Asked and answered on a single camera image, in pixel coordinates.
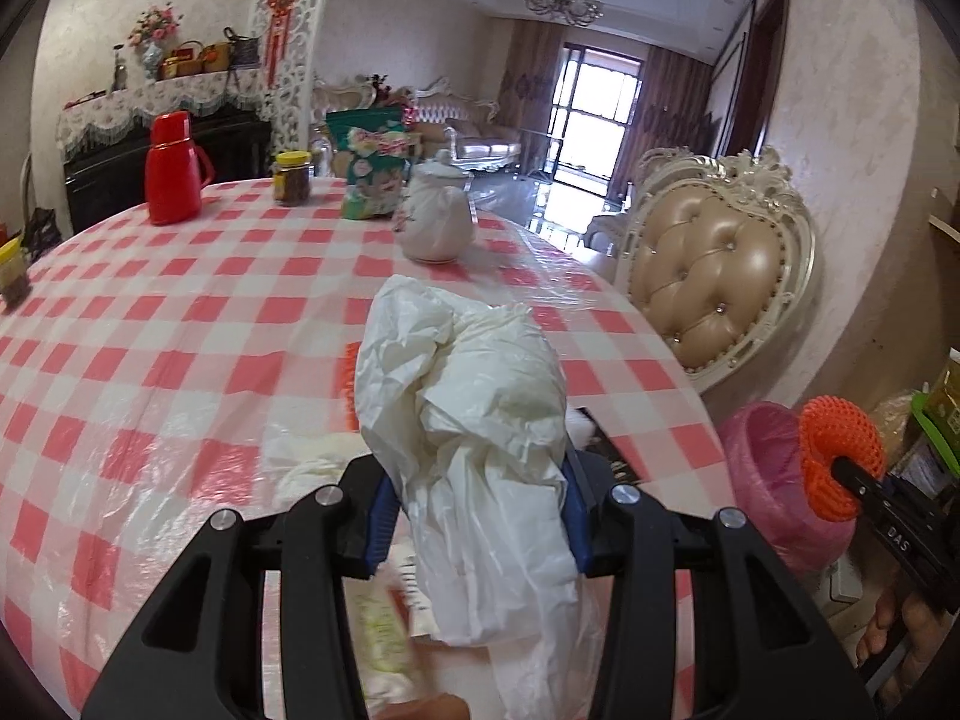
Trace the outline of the right hand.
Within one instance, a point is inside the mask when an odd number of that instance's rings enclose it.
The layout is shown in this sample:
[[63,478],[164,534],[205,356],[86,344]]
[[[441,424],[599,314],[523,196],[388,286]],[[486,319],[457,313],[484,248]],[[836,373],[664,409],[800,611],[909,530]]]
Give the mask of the right hand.
[[856,645],[856,661],[862,665],[869,656],[885,649],[895,622],[903,622],[907,633],[907,653],[895,673],[878,690],[885,709],[895,709],[913,689],[946,640],[953,624],[949,613],[937,614],[916,592],[907,593],[900,585],[890,585],[877,598],[874,614]]

